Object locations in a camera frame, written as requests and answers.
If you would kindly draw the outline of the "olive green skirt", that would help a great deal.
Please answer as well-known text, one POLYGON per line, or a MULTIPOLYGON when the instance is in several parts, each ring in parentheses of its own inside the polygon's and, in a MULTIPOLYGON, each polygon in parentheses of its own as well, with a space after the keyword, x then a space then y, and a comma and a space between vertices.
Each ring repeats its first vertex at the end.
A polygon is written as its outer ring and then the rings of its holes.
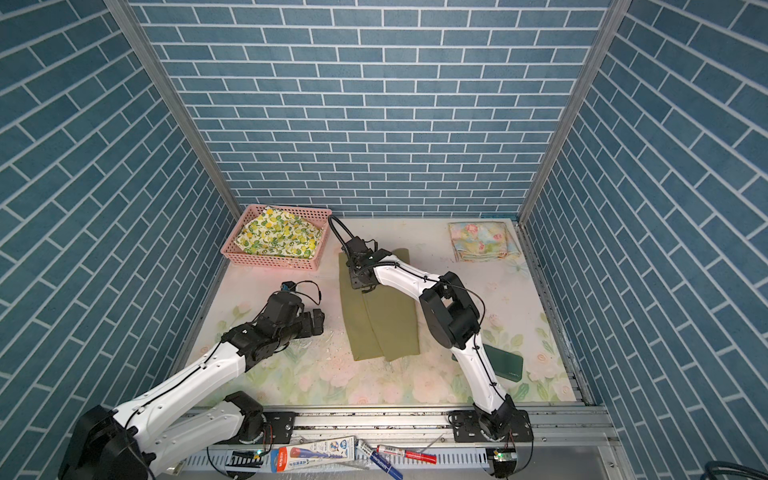
POLYGON ((353 289, 346 261, 347 256, 339 253, 341 309, 353 359, 393 362, 419 355, 416 302, 388 286, 371 293, 353 289))

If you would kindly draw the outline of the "pastel floral skirt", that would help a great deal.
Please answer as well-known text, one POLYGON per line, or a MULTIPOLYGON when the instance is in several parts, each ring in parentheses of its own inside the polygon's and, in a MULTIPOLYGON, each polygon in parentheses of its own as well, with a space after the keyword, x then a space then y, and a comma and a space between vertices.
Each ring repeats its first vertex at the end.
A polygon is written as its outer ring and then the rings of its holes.
POLYGON ((457 261, 485 262, 520 254, 503 222, 453 222, 448 224, 448 231, 457 261))

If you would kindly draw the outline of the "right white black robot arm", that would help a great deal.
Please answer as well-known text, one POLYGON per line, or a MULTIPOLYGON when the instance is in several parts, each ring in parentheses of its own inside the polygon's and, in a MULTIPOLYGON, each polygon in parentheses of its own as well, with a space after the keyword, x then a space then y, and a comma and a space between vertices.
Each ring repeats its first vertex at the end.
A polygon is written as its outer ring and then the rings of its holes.
POLYGON ((492 440, 509 435, 519 411, 492 369, 481 339, 482 311, 459 277, 419 270, 388 250, 373 250, 359 237, 345 242, 342 251, 355 286, 365 291, 390 287, 419 302, 429 332, 459 363, 483 433, 492 440))

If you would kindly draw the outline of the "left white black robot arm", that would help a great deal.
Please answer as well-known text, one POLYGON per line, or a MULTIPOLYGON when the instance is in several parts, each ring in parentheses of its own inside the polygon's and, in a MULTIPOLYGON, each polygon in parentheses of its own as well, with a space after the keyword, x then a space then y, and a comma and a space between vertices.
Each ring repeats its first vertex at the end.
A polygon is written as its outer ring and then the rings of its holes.
POLYGON ((272 293, 253 320, 232 327, 190 366, 114 408, 97 405, 84 413, 58 478, 154 479, 220 441, 269 444, 264 408, 243 391, 193 417, 186 414, 291 341, 322 335, 324 321, 324 312, 306 309, 298 294, 272 293))

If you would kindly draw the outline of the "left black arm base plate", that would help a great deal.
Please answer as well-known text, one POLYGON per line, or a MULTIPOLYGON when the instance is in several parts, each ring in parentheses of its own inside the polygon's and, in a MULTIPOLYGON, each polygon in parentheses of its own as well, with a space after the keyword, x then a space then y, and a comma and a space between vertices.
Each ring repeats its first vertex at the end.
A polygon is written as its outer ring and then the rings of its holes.
POLYGON ((221 445, 262 443, 284 445, 291 442, 297 413, 294 411, 265 412, 247 417, 235 435, 219 441, 221 445))

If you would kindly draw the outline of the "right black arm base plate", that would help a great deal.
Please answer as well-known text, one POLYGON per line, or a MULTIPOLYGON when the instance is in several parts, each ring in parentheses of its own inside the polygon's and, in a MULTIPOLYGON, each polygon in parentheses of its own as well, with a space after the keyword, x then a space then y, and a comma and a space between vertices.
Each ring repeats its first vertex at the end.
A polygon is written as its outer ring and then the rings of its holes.
POLYGON ((474 409, 449 411, 447 420, 455 443, 509 442, 512 444, 534 440, 530 417, 524 410, 514 413, 509 425, 501 428, 497 434, 491 434, 484 429, 480 416, 474 409))

